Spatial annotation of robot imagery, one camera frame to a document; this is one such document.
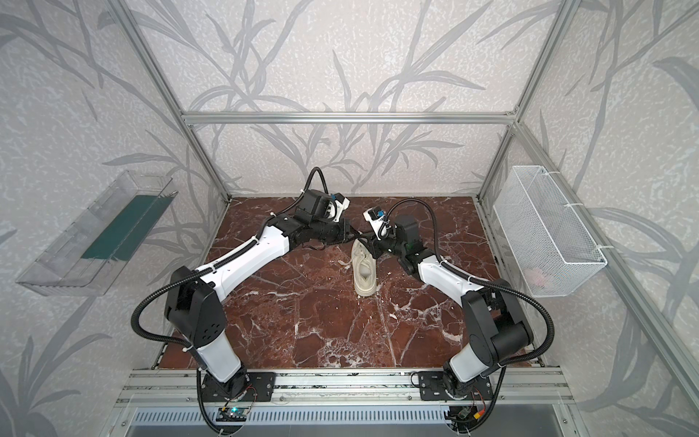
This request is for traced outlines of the cream white sneaker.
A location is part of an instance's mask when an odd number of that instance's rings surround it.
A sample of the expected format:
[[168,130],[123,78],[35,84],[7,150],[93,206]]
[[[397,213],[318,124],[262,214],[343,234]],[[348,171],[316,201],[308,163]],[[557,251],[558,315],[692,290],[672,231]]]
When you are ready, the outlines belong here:
[[369,250],[358,240],[351,249],[351,266],[355,292],[360,297],[371,297],[377,291],[377,264]]

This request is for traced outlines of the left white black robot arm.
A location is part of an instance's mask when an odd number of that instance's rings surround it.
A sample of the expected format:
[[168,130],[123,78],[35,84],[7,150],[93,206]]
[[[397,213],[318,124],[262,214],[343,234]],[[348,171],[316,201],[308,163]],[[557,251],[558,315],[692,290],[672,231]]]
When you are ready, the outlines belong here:
[[[259,269],[305,242],[318,240],[329,246],[355,240],[357,232],[342,218],[350,204],[340,193],[305,189],[288,209],[267,217],[257,234],[236,249],[194,271],[178,269],[170,284],[134,309],[131,329],[147,340],[183,346],[227,397],[240,396],[249,378],[227,337],[223,302]],[[152,333],[140,323],[147,306],[164,294],[165,317],[181,333],[179,338]]]

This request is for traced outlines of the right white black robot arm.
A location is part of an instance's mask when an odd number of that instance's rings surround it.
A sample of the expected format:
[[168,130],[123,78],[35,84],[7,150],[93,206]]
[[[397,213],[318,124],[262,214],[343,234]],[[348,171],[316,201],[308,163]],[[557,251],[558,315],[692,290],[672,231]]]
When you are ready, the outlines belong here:
[[[406,274],[437,289],[460,305],[468,340],[466,346],[443,366],[442,387],[454,399],[464,398],[471,386],[509,364],[527,362],[553,345],[555,327],[547,309],[530,296],[515,291],[508,282],[489,282],[455,267],[427,248],[412,216],[390,221],[379,207],[363,213],[373,229],[365,246],[373,258],[389,253]],[[522,304],[533,307],[544,319],[546,334],[530,353],[517,353],[533,343],[533,330]]]

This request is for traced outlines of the pink object in basket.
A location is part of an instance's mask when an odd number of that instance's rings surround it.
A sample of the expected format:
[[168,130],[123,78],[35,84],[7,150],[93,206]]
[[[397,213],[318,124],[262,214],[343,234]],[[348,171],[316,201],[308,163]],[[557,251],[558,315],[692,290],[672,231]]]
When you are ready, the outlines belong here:
[[524,277],[531,288],[548,288],[552,277],[540,268],[526,269]]

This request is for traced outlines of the right wiring connector bundle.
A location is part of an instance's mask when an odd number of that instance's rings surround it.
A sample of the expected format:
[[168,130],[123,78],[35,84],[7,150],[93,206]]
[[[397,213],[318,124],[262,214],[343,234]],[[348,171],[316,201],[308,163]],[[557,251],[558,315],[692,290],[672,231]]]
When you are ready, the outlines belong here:
[[450,406],[444,413],[445,420],[457,422],[457,424],[467,424],[467,422],[478,422],[486,414],[486,409],[477,406]]

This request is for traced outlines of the green lit circuit board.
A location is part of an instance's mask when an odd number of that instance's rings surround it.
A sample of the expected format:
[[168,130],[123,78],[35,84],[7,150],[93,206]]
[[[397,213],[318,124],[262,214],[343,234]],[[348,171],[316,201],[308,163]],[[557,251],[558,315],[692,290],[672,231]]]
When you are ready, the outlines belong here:
[[215,421],[218,424],[246,422],[251,413],[250,407],[222,407],[217,409]]

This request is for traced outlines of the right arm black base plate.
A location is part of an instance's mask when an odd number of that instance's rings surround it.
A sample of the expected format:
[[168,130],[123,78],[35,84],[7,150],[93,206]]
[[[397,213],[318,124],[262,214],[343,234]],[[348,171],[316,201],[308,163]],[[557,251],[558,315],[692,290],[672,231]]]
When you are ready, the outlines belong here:
[[477,375],[469,382],[461,382],[444,371],[418,371],[413,383],[420,391],[422,401],[490,401],[493,384],[489,378]]

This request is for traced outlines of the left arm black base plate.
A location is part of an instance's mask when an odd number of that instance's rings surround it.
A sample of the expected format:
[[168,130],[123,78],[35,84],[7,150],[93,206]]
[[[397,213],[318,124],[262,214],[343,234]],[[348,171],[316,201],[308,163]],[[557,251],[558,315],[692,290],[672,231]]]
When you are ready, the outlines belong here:
[[204,373],[200,399],[203,402],[270,402],[274,392],[276,373],[248,371],[236,374],[229,382],[219,382]]

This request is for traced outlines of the clear plastic wall bin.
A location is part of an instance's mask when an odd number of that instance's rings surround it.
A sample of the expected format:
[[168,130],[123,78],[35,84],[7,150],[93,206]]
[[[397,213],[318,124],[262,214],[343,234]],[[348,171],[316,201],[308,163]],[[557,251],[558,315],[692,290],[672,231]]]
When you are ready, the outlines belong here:
[[123,171],[16,282],[42,296],[106,294],[177,195],[171,177]]

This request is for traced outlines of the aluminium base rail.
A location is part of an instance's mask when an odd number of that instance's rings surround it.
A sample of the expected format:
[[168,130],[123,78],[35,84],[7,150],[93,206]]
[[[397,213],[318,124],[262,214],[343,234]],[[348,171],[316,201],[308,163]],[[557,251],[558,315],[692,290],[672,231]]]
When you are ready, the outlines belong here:
[[[253,370],[269,373],[273,370]],[[463,432],[465,424],[445,420],[450,406],[477,406],[490,413],[494,424],[499,414],[524,424],[535,413],[554,433],[586,436],[582,416],[562,370],[555,367],[513,368],[502,386],[497,378],[490,401],[422,401],[413,383],[418,371],[437,369],[285,369],[276,370],[270,402],[203,402],[196,393],[197,377],[191,370],[133,371],[107,417],[104,436],[126,436],[138,426],[206,426],[200,412],[205,406],[209,420],[222,428],[247,432],[264,425],[453,425]],[[250,407],[246,422],[218,424],[218,408]]]

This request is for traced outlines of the aluminium frame cage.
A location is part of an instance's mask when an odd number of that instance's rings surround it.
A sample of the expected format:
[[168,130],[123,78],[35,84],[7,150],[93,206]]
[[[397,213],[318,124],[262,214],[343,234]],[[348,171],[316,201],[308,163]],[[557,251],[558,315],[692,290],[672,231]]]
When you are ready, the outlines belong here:
[[670,323],[655,307],[649,294],[642,288],[640,282],[633,276],[630,267],[613,247],[611,240],[595,222],[589,209],[584,207],[573,187],[565,176],[560,173],[558,166],[542,148],[540,141],[535,138],[531,129],[524,122],[524,116],[529,109],[536,90],[540,87],[546,70],[553,63],[556,51],[562,45],[564,37],[580,4],[577,1],[562,1],[557,5],[553,26],[544,40],[544,47],[534,63],[533,71],[525,85],[524,94],[514,109],[505,112],[186,112],[181,107],[172,87],[167,83],[160,65],[156,61],[149,44],[141,32],[134,13],[125,1],[107,2],[107,10],[112,24],[116,25],[126,36],[129,45],[138,57],[143,69],[156,87],[158,94],[166,104],[166,120],[174,124],[174,129],[185,138],[186,144],[194,151],[196,158],[212,178],[218,194],[229,200],[231,194],[223,183],[220,173],[213,167],[212,161],[195,136],[193,124],[351,124],[351,125],[505,125],[505,138],[498,148],[493,164],[484,182],[489,187],[495,173],[502,164],[512,141],[518,139],[527,151],[530,159],[539,166],[547,169],[554,185],[562,191],[564,197],[571,202],[578,213],[582,225],[590,231],[595,242],[602,244],[603,252],[608,257],[606,275],[620,299],[624,302],[628,313],[636,320],[655,353],[664,363],[668,373],[677,382],[691,406],[698,406],[698,362],[688,348],[679,339]]

